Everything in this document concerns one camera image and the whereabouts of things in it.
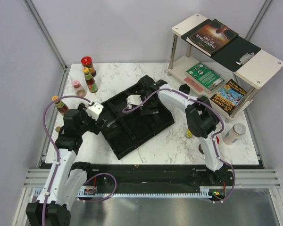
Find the black six-compartment plastic tray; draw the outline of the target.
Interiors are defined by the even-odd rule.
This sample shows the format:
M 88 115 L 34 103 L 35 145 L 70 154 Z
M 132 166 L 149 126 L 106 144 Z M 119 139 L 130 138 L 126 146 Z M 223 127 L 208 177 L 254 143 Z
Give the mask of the black six-compartment plastic tray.
M 140 108 L 132 113 L 123 113 L 127 107 L 127 97 L 139 95 L 139 91 L 140 87 L 136 83 L 101 103 L 104 108 L 100 119 L 105 120 L 101 132 L 119 160 L 175 122 L 161 101 L 158 101 L 158 112 L 154 114 L 143 114 Z

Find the black-lid pepper shaker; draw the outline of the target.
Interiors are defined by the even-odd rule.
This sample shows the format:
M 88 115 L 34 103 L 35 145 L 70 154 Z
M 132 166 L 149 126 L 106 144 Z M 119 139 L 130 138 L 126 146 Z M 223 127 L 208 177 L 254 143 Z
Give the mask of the black-lid pepper shaker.
M 191 88 L 190 88 L 190 86 L 187 85 L 187 84 L 183 84 L 183 85 L 181 85 L 181 86 L 179 87 L 179 91 L 181 91 L 181 92 L 183 92 L 183 93 L 185 93 L 185 94 L 187 94 L 187 95 L 190 94 L 190 90 L 191 90 Z

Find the small yellow-label brown bottle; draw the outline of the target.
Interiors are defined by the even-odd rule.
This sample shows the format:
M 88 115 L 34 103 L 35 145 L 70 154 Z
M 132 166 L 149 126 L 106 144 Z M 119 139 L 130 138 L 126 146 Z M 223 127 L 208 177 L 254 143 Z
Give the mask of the small yellow-label brown bottle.
M 193 137 L 193 134 L 190 132 L 189 129 L 186 130 L 186 132 L 185 132 L 185 137 L 188 138 L 188 139 L 190 139 L 190 138 Z

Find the silver-lid salt jar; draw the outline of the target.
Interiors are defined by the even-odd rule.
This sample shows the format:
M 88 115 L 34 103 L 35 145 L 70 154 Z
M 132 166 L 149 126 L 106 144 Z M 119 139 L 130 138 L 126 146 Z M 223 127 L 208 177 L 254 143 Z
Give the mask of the silver-lid salt jar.
M 242 123 L 234 124 L 231 129 L 224 135 L 223 142 L 226 145 L 232 145 L 238 139 L 245 135 L 247 129 L 246 126 Z

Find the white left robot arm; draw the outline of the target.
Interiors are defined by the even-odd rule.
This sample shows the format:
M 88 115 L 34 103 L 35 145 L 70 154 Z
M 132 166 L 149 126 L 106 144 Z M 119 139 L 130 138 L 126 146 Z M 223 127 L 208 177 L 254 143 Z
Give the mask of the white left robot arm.
M 32 226 L 67 226 L 70 224 L 71 207 L 82 185 L 90 185 L 94 173 L 88 169 L 74 169 L 73 163 L 87 131 L 99 134 L 104 121 L 99 119 L 103 105 L 98 102 L 80 103 L 63 117 L 55 141 L 57 151 L 46 183 L 35 203 L 26 207 Z

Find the yellow-cap sauce bottle front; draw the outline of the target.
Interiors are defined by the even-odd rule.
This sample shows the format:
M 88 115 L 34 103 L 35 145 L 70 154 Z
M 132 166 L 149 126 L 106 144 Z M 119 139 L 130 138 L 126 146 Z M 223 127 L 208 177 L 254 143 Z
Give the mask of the yellow-cap sauce bottle front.
M 58 96 L 53 96 L 52 101 L 55 101 L 55 106 L 62 116 L 69 110 L 68 106 L 62 100 L 58 100 Z

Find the small brown-lid jar left edge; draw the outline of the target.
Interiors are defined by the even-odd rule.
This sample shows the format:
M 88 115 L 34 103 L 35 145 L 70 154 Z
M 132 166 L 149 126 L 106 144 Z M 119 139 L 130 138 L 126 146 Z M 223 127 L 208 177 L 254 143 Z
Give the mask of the small brown-lid jar left edge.
M 55 131 L 56 132 L 59 132 L 61 130 L 61 127 L 60 126 L 57 126 L 56 128 L 55 128 Z

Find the pink-lid spice shaker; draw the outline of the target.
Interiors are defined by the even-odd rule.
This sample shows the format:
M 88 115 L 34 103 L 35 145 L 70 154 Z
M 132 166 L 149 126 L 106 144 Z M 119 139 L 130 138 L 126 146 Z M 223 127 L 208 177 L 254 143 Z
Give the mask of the pink-lid spice shaker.
M 79 81 L 73 81 L 72 86 L 75 90 L 75 94 L 79 97 L 85 97 L 87 92 L 86 90 L 82 87 L 81 83 Z

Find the pink flat booklet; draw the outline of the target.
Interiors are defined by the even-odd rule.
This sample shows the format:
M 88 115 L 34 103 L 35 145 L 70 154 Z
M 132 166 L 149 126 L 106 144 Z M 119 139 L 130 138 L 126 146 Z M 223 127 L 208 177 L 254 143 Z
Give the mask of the pink flat booklet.
M 192 79 L 186 77 L 183 81 L 187 83 L 189 86 L 191 86 L 193 89 L 195 89 L 197 92 L 203 91 L 203 89 L 197 83 L 195 83 Z

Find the red-lid sauce jar left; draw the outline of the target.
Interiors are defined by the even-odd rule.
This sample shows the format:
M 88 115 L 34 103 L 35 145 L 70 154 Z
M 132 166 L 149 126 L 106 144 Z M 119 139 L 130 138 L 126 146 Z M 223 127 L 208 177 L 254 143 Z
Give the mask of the red-lid sauce jar left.
M 83 65 L 83 67 L 87 67 L 89 69 L 89 72 L 91 73 L 91 75 L 94 77 L 96 76 L 96 70 L 94 69 L 94 66 L 93 66 L 93 61 L 92 61 L 92 58 L 90 56 L 84 56 L 82 59 L 81 59 L 81 63 Z

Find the red-lid sauce jar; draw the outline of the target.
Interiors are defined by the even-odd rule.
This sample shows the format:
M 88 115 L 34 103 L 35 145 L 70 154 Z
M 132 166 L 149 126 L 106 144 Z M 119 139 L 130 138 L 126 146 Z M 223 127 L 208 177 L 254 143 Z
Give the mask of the red-lid sauce jar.
M 218 136 L 216 136 L 216 141 L 217 141 L 217 144 L 219 145 L 219 144 L 220 144 L 220 139 L 219 139 Z M 204 154 L 204 152 L 203 152 L 203 150 L 202 150 L 201 144 L 199 144 L 199 152 L 200 152 L 201 154 Z
M 93 66 L 93 61 L 92 61 L 92 58 L 90 56 L 84 56 L 82 59 L 81 59 L 81 63 L 83 65 L 83 67 L 87 67 L 89 69 L 89 72 L 91 73 L 91 75 L 94 77 L 96 76 L 96 70 L 94 69 L 94 66 Z

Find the dark Three Days book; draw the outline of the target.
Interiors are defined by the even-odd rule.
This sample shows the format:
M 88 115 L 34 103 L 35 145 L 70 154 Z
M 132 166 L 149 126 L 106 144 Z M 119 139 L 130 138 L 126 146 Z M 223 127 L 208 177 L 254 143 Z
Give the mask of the dark Three Days book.
M 192 34 L 188 34 L 185 40 L 211 57 L 237 37 L 237 32 L 214 19 Z

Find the colourful Treehouse book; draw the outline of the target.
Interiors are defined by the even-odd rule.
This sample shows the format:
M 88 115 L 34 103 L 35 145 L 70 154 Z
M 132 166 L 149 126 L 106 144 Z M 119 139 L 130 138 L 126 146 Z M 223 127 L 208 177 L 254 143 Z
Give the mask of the colourful Treehouse book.
M 230 116 L 236 106 L 243 100 L 246 93 L 246 90 L 239 86 L 233 79 L 230 79 L 210 98 L 210 101 Z

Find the white two-tier shelf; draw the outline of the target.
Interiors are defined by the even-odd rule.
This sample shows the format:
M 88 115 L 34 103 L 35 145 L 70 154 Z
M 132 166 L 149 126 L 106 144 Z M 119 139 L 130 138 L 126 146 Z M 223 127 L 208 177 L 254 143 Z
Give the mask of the white two-tier shelf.
M 188 47 L 187 54 L 175 61 L 177 39 L 208 21 L 208 18 L 196 13 L 172 28 L 173 44 L 167 70 L 169 75 L 176 77 L 182 83 L 185 83 L 188 77 L 186 70 L 199 61 L 190 56 L 191 45 Z M 217 107 L 220 113 L 229 120 L 234 119 L 239 112 L 243 111 L 252 102 L 253 96 L 283 67 L 283 61 L 242 37 L 230 42 L 211 59 L 251 86 L 233 113 L 225 113 L 220 107 Z

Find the right aluminium frame post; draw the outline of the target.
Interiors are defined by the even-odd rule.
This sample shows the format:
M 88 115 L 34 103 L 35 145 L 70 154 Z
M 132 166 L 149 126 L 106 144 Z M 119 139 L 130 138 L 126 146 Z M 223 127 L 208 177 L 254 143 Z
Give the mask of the right aluminium frame post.
M 256 30 L 258 29 L 259 25 L 264 19 L 264 16 L 270 9 L 271 5 L 273 4 L 274 0 L 264 0 L 260 10 L 258 11 L 253 23 L 251 24 L 246 36 L 245 40 L 250 41 L 253 35 L 255 34 Z

